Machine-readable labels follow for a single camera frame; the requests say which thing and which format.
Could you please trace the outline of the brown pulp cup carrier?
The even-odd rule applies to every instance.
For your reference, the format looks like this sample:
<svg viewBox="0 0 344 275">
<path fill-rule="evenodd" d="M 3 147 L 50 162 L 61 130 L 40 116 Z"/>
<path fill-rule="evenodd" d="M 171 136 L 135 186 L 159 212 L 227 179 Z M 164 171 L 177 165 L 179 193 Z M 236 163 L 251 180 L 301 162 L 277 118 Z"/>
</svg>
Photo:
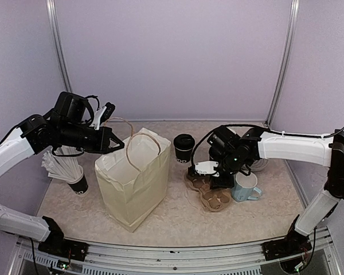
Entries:
<svg viewBox="0 0 344 275">
<path fill-rule="evenodd" d="M 231 205 L 233 198 L 229 188 L 210 188 L 208 176 L 190 176 L 184 174 L 185 184 L 189 189 L 199 193 L 204 208 L 210 212 L 220 212 Z"/>
</svg>

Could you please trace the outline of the beige paper bag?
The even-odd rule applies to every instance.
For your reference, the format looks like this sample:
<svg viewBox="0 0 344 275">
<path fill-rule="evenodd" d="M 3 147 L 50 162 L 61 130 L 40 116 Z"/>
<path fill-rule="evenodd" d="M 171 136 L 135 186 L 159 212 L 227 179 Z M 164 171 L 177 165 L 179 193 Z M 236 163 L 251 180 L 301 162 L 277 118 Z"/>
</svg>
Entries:
<svg viewBox="0 0 344 275">
<path fill-rule="evenodd" d="M 132 233 L 167 194 L 171 141 L 147 128 L 123 141 L 95 161 L 95 174 L 108 215 Z"/>
</svg>

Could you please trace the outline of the black plastic cup lid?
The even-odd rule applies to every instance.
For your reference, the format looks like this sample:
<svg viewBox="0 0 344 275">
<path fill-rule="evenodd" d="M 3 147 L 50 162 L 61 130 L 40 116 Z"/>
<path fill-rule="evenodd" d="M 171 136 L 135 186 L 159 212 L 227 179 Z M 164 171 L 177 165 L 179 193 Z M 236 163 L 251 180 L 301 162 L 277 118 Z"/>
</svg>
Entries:
<svg viewBox="0 0 344 275">
<path fill-rule="evenodd" d="M 186 151 L 192 150 L 196 144 L 194 137 L 190 134 L 182 133 L 177 135 L 173 140 L 174 147 Z"/>
</svg>

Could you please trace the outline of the stack of paper cups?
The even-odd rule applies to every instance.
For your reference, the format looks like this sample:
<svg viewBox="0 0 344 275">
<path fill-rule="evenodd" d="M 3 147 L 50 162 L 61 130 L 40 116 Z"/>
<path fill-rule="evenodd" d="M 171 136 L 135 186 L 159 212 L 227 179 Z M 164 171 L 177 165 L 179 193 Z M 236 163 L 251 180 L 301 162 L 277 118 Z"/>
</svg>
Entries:
<svg viewBox="0 0 344 275">
<path fill-rule="evenodd" d="M 227 129 L 231 131 L 232 135 L 238 135 L 237 131 L 235 131 L 232 127 L 227 127 Z"/>
</svg>

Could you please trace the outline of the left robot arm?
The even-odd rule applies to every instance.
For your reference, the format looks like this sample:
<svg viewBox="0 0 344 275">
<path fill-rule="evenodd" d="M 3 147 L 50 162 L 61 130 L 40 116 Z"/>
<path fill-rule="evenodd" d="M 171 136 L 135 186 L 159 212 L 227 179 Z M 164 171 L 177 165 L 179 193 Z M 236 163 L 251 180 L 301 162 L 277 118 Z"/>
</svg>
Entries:
<svg viewBox="0 0 344 275">
<path fill-rule="evenodd" d="M 82 154 L 109 154 L 124 148 L 111 128 L 101 124 L 115 106 L 107 103 L 94 111 L 89 97 L 61 92 L 55 106 L 44 115 L 31 115 L 15 125 L 0 141 L 0 177 L 23 160 L 44 149 L 68 146 Z M 58 224 L 49 217 L 34 217 L 0 204 L 0 231 L 45 243 L 58 255 L 69 243 Z"/>
</svg>

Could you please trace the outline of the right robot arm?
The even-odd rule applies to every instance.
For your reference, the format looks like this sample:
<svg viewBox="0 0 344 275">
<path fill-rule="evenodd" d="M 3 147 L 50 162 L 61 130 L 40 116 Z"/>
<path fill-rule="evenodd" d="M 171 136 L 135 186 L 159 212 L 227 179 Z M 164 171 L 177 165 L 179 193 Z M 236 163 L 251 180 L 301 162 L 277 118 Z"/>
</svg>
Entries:
<svg viewBox="0 0 344 275">
<path fill-rule="evenodd" d="M 232 188 L 233 177 L 237 173 L 248 176 L 253 163 L 260 159 L 314 163 L 328 169 L 323 190 L 293 221 L 282 241 L 282 250 L 294 254 L 344 199 L 344 130 L 309 135 L 248 124 L 248 131 L 239 135 L 233 127 L 234 124 L 223 124 L 204 136 L 211 146 L 212 158 L 205 162 L 192 160 L 187 171 L 191 178 L 208 176 L 211 188 Z"/>
</svg>

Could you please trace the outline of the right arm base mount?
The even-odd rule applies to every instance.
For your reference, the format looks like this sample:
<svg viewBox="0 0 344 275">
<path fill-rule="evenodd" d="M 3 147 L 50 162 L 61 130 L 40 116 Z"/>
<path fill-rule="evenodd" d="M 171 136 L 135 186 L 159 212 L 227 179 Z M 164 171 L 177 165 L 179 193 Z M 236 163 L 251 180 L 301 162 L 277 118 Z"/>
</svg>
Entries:
<svg viewBox="0 0 344 275">
<path fill-rule="evenodd" d="M 308 236 L 295 231 L 299 215 L 293 220 L 284 238 L 264 242 L 261 247 L 266 261 L 289 257 L 312 249 Z"/>
</svg>

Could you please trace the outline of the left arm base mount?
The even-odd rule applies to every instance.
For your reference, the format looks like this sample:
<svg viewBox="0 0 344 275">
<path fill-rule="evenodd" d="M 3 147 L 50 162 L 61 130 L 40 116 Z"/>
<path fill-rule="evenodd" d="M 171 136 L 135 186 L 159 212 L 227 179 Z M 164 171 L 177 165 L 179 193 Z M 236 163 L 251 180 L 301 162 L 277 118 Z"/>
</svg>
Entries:
<svg viewBox="0 0 344 275">
<path fill-rule="evenodd" d="M 49 226 L 49 235 L 38 244 L 38 250 L 48 254 L 84 262 L 89 245 L 85 242 L 64 238 L 64 233 L 54 219 L 43 216 L 42 219 Z"/>
</svg>

